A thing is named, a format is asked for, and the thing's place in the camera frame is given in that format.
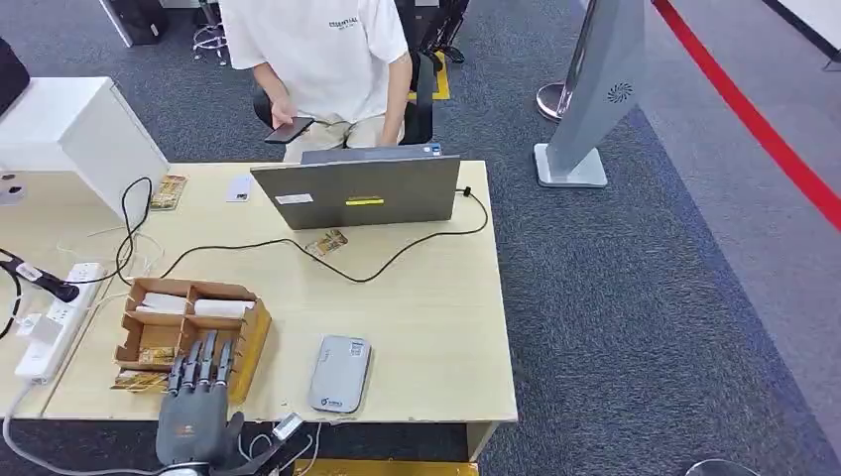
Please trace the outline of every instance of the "red stripe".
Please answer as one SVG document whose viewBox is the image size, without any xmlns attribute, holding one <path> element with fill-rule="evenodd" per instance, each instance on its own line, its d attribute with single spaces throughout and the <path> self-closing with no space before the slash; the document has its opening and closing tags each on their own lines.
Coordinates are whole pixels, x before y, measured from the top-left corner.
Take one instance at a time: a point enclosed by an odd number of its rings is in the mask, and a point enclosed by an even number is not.
<svg viewBox="0 0 841 476">
<path fill-rule="evenodd" d="M 733 79 L 730 79 L 727 72 L 704 48 L 698 37 L 689 30 L 668 0 L 654 0 L 654 4 L 677 39 L 751 134 L 777 162 L 788 178 L 806 195 L 806 198 L 823 213 L 830 223 L 835 225 L 835 228 L 841 231 L 841 198 L 809 168 L 806 162 L 774 130 L 756 106 L 745 97 Z"/>
</svg>

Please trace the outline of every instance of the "wooden desk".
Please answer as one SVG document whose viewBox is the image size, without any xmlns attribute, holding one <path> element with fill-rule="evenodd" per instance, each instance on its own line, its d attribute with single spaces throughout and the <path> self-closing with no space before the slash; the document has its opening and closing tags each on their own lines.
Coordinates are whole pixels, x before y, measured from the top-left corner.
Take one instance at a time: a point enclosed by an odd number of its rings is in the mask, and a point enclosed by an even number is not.
<svg viewBox="0 0 841 476">
<path fill-rule="evenodd" d="M 172 212 L 154 213 L 143 229 L 167 249 L 158 272 L 199 245 L 280 237 L 305 244 L 323 235 L 323 230 L 290 230 L 256 184 L 248 202 L 225 202 L 228 184 L 248 174 L 249 167 L 173 165 L 171 174 L 189 177 L 180 205 Z M 463 163 L 459 185 L 470 185 L 490 211 L 483 162 Z M 365 277 L 415 239 L 433 231 L 469 230 L 482 220 L 477 203 L 456 196 L 449 222 L 346 228 L 342 232 L 349 243 L 326 259 L 352 276 Z M 517 419 L 492 222 L 475 235 L 421 244 L 366 285 L 345 281 L 287 244 L 198 252 L 170 277 L 243 285 L 271 313 L 274 322 L 241 409 L 248 419 L 272 420 L 297 412 L 310 421 L 463 421 L 468 423 L 471 459 L 498 422 Z M 112 292 L 122 288 L 115 282 Z M 96 313 L 45 417 L 157 418 L 160 395 L 108 390 L 117 373 L 114 348 L 125 337 L 122 306 L 114 301 Z M 354 414 L 320 413 L 306 402 L 325 334 L 371 342 L 365 395 Z"/>
<path fill-rule="evenodd" d="M 120 225 L 120 220 L 90 189 L 70 173 L 27 173 L 19 176 L 26 188 L 26 197 L 15 205 L 0 206 L 0 247 L 21 257 L 37 267 L 44 268 L 58 277 L 66 276 L 76 257 L 61 253 L 56 245 L 63 237 L 71 242 L 74 236 L 84 236 L 99 230 Z M 117 233 L 96 240 L 80 241 L 76 251 L 101 255 L 101 247 L 119 244 L 122 236 Z M 106 266 L 113 268 L 113 262 Z M 100 295 L 107 292 L 109 283 L 100 286 Z M 33 297 L 28 309 L 21 312 L 46 310 L 53 301 L 44 292 L 31 291 Z M 0 328 L 6 325 L 15 298 L 15 287 L 4 272 L 0 272 Z M 15 377 L 15 367 L 29 345 L 29 341 L 15 335 L 13 325 L 8 335 L 0 340 L 0 407 L 7 409 L 23 388 L 23 381 Z M 59 377 L 50 384 L 36 387 L 20 406 L 19 417 L 39 417 L 55 389 Z"/>
</svg>

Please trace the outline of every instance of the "power strip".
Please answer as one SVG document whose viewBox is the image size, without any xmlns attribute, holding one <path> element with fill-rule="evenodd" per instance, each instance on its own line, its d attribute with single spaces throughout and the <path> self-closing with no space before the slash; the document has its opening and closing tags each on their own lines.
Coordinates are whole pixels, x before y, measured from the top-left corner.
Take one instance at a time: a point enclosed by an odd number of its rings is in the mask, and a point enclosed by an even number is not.
<svg viewBox="0 0 841 476">
<path fill-rule="evenodd" d="M 99 263 L 80 263 L 73 265 L 67 274 L 66 281 L 97 280 L 105 274 L 105 269 Z M 59 370 L 64 356 L 75 339 L 84 318 L 90 311 L 89 307 L 96 298 L 96 291 L 101 283 L 75 285 L 79 288 L 79 295 L 71 302 L 53 300 L 53 305 L 41 319 L 52 319 L 60 325 L 60 331 L 52 344 L 33 339 L 24 354 L 15 375 L 41 384 L 50 381 Z"/>
</svg>

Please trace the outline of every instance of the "robotic hand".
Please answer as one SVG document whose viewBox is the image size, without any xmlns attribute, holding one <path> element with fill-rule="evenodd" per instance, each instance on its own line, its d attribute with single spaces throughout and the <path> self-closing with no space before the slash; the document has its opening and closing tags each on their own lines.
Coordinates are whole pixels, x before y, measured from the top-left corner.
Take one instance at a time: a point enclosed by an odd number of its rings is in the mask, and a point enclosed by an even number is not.
<svg viewBox="0 0 841 476">
<path fill-rule="evenodd" d="M 215 344 L 216 332 L 212 331 L 203 342 L 203 351 L 202 342 L 196 341 L 186 359 L 179 356 L 170 372 L 155 444 L 158 459 L 166 466 L 162 476 L 268 474 L 278 466 L 281 447 L 302 424 L 297 415 L 287 417 L 273 431 L 272 446 L 267 451 L 233 467 L 239 458 L 236 444 L 245 418 L 237 412 L 228 421 L 227 380 L 233 344 L 224 343 L 218 366 L 213 363 Z"/>
</svg>

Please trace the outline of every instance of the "black cable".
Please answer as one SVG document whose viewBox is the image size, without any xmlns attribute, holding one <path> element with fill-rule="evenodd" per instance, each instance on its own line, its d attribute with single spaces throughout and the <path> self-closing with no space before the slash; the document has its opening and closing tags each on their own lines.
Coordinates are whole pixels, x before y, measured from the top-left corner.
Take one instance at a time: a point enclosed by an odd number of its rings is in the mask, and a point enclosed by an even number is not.
<svg viewBox="0 0 841 476">
<path fill-rule="evenodd" d="M 6 322 L 6 326 L 3 327 L 2 331 L 0 331 L 0 339 L 6 337 L 6 334 L 9 333 L 9 329 L 12 328 L 12 322 L 15 321 L 15 317 L 17 317 L 18 315 L 18 310 L 20 310 L 21 308 L 21 296 L 23 295 L 23 289 L 21 288 L 21 280 L 19 280 L 18 277 L 15 276 L 15 274 L 11 271 L 5 268 L 3 268 L 3 271 L 5 271 L 6 274 L 8 274 L 10 278 L 12 278 L 12 281 L 15 282 L 15 303 L 12 306 L 12 315 L 9 316 L 9 321 Z"/>
<path fill-rule="evenodd" d="M 146 183 L 149 184 L 149 192 L 148 192 L 147 199 L 146 199 L 146 209 L 143 212 L 143 218 L 141 218 L 140 222 L 137 225 L 135 225 L 134 228 L 132 228 L 131 227 L 131 221 L 129 220 L 129 212 L 126 210 L 126 196 L 128 196 L 129 191 L 135 185 L 140 183 L 141 181 L 145 181 Z M 141 177 L 141 178 L 138 178 L 138 179 L 134 180 L 133 182 L 131 182 L 131 184 L 129 184 L 129 186 L 126 187 L 125 191 L 123 191 L 123 196 L 120 199 L 120 208 L 123 212 L 123 219 L 125 220 L 125 223 L 126 223 L 126 233 L 127 233 L 127 235 L 126 235 L 126 238 L 123 240 L 123 242 L 120 243 L 120 247 L 117 248 L 117 257 L 114 260 L 114 262 L 117 265 L 117 269 L 114 270 L 113 273 L 111 273 L 109 275 L 106 275 L 106 276 L 103 276 L 102 278 L 97 278 L 95 280 L 65 281 L 65 283 L 67 283 L 69 285 L 89 285 L 91 283 L 100 283 L 100 282 L 103 282 L 103 281 L 107 281 L 107 280 L 110 280 L 111 278 L 114 278 L 116 276 L 120 279 L 120 281 L 125 283 L 126 286 L 131 286 L 131 283 L 129 283 L 128 280 L 126 280 L 125 277 L 123 277 L 122 272 L 126 268 L 126 266 L 128 266 L 129 262 L 131 261 L 132 256 L 134 255 L 134 234 L 137 232 L 138 229 L 140 229 L 141 226 L 143 226 L 144 223 L 146 223 L 146 219 L 149 218 L 149 210 L 152 207 L 153 188 L 154 188 L 154 186 L 153 186 L 152 180 L 150 178 Z M 129 245 L 129 254 L 126 256 L 125 260 L 121 263 L 120 262 L 120 256 L 123 254 L 123 248 L 125 248 L 126 243 L 128 243 L 128 245 Z"/>
<path fill-rule="evenodd" d="M 400 258 L 401 255 L 403 255 L 404 253 L 406 253 L 407 251 L 409 251 L 410 249 L 412 249 L 416 245 L 419 245 L 420 243 L 423 243 L 424 241 L 431 240 L 432 238 L 435 238 L 435 237 L 438 237 L 438 236 L 472 235 L 472 234 L 475 234 L 475 233 L 479 233 L 480 231 L 484 230 L 485 227 L 488 226 L 488 221 L 490 220 L 490 218 L 488 216 L 488 209 L 485 207 L 485 204 L 482 203 L 482 200 L 476 198 L 476 196 L 471 193 L 470 187 L 468 186 L 466 188 L 457 189 L 456 192 L 460 192 L 464 196 L 469 196 L 469 197 L 473 198 L 474 200 L 476 200 L 476 203 L 479 203 L 479 206 L 482 207 L 482 212 L 485 215 L 485 220 L 482 222 L 481 226 L 479 226 L 478 228 L 474 228 L 472 230 L 467 230 L 467 231 L 438 231 L 436 233 L 432 233 L 432 234 L 424 236 L 423 238 L 415 240 L 412 243 L 403 247 L 400 251 L 398 251 L 389 261 L 386 262 L 386 264 L 384 264 L 380 268 L 380 270 L 378 272 L 374 273 L 373 275 L 369 276 L 368 278 L 354 278 L 352 276 L 348 276 L 344 272 L 337 270 L 336 268 L 329 265 L 325 261 L 321 260 L 317 256 L 309 253 L 303 246 L 298 244 L 297 241 L 295 241 L 293 239 L 290 239 L 290 238 L 280 238 L 280 239 L 277 239 L 277 240 L 269 240 L 269 241 L 264 241 L 264 242 L 261 242 L 261 243 L 254 243 L 254 244 L 251 244 L 251 245 L 240 245 L 240 246 L 209 245 L 209 246 L 196 246 L 195 248 L 190 248 L 189 250 L 186 250 L 185 252 L 181 253 L 181 255 L 170 266 L 170 268 L 165 273 L 163 273 L 161 275 L 161 279 L 168 276 L 176 268 L 176 266 L 181 262 L 182 259 L 184 259 L 190 253 L 193 253 L 193 252 L 196 252 L 196 251 L 204 251 L 204 250 L 250 250 L 250 249 L 253 249 L 253 248 L 260 248 L 262 246 L 274 245 L 274 244 L 278 244 L 278 243 L 290 243 L 290 244 L 294 245 L 296 248 L 298 248 L 298 250 L 300 252 L 302 252 L 305 255 L 313 258 L 316 263 L 318 263 L 319 265 L 323 266 L 324 268 L 332 271 L 333 273 L 341 276 L 342 278 L 344 278 L 348 281 L 351 281 L 353 283 L 358 283 L 358 284 L 370 283 L 370 282 L 376 280 L 380 275 L 382 275 L 383 272 L 386 271 L 386 269 L 389 266 L 391 266 L 392 263 L 394 263 L 398 258 Z"/>
</svg>

